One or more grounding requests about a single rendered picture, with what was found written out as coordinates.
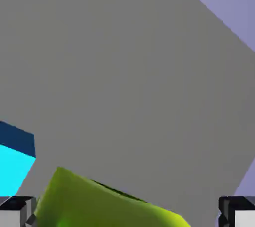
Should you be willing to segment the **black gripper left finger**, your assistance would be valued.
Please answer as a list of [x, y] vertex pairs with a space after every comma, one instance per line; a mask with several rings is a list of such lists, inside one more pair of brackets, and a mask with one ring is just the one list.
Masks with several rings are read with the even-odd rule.
[[0, 203], [0, 227], [37, 227], [33, 196], [12, 196]]

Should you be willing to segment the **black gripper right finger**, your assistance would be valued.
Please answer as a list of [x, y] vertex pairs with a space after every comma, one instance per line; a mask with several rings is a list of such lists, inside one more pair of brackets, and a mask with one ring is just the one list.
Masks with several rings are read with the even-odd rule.
[[255, 227], [255, 196], [222, 196], [218, 227]]

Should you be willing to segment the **large cyan box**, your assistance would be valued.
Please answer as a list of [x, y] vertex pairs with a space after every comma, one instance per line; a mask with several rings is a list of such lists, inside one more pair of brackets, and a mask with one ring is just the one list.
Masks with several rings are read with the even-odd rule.
[[0, 121], [0, 197], [16, 195], [35, 160], [34, 135]]

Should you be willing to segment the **small green cube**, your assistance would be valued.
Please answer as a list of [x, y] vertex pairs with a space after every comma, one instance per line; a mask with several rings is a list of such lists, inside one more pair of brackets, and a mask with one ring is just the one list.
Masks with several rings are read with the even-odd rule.
[[58, 167], [36, 207], [37, 227], [191, 227], [179, 214]]

